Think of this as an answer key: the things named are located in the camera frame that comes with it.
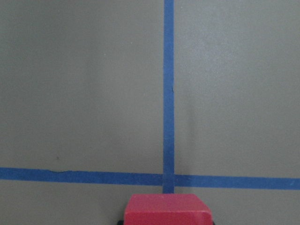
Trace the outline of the red block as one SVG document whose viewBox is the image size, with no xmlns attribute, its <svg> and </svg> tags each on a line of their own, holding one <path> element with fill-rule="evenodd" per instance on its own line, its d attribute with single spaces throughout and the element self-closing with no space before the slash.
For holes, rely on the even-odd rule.
<svg viewBox="0 0 300 225">
<path fill-rule="evenodd" d="M 213 225 L 209 207 L 194 194 L 134 194 L 124 225 Z"/>
</svg>

